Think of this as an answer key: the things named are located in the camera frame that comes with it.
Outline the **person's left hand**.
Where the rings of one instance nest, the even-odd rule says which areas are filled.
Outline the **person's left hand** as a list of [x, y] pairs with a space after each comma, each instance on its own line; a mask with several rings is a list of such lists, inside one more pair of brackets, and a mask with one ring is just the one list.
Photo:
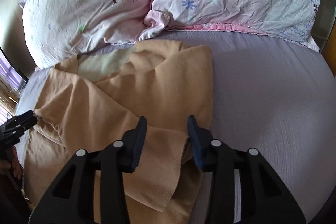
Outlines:
[[22, 178], [22, 168], [18, 160], [17, 149], [14, 146], [12, 147], [12, 152], [13, 159], [10, 162], [3, 159], [0, 160], [0, 172], [5, 174], [5, 170], [13, 168], [14, 177], [20, 180]]

